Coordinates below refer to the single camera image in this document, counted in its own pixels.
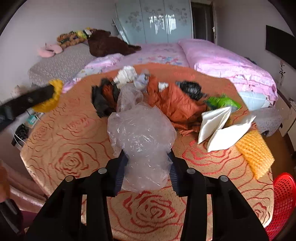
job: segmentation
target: red plastic stool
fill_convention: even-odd
[[[270,241],[282,230],[295,208],[295,202],[295,181],[289,173],[284,172],[274,180],[274,214],[265,228]]]

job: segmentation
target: floor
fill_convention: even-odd
[[[264,140],[275,159],[271,166],[273,178],[275,179],[283,172],[288,172],[295,178],[294,166],[296,166],[296,160],[292,159],[291,151],[281,133],[276,131],[272,136],[264,137]]]

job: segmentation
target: folded white paper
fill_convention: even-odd
[[[255,115],[248,115],[239,124],[216,130],[207,144],[207,151],[225,150],[233,146],[250,129],[255,118]]]
[[[202,113],[202,124],[198,135],[198,144],[202,143],[216,130],[220,130],[225,125],[231,114],[231,107],[224,107]]]

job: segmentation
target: plush toy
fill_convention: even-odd
[[[88,27],[88,28],[86,28],[86,29],[84,29],[84,30],[76,31],[76,33],[77,33],[77,36],[78,36],[79,38],[84,38],[85,40],[87,40],[87,39],[90,38],[90,36],[92,35],[92,33],[93,33],[94,31],[96,31],[95,28],[89,28],[89,27]]]
[[[11,91],[12,98],[17,98],[23,94],[26,94],[29,91],[29,89],[24,85],[17,85],[14,87],[14,89]]]
[[[121,53],[128,55],[141,50],[140,46],[129,45],[118,37],[111,37],[111,32],[96,30],[88,40],[89,52],[95,57]]]
[[[51,45],[51,44],[45,43],[45,47],[41,47],[38,49],[38,54],[43,58],[49,58],[61,52],[63,52],[63,49],[61,46],[57,44]]]
[[[78,37],[76,32],[69,32],[67,34],[61,34],[57,37],[58,45],[62,47],[64,50],[65,48],[79,44],[81,42],[84,42],[85,39],[82,37]]]

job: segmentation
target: pink comforter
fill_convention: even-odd
[[[272,76],[246,58],[206,40],[182,39],[178,43],[196,71],[229,79],[238,92],[262,93],[271,103],[278,99]]]
[[[125,56],[114,66],[106,68],[103,72],[120,69],[127,65],[161,63],[189,67],[184,51],[177,43],[172,44],[143,44],[142,49],[134,54]]]

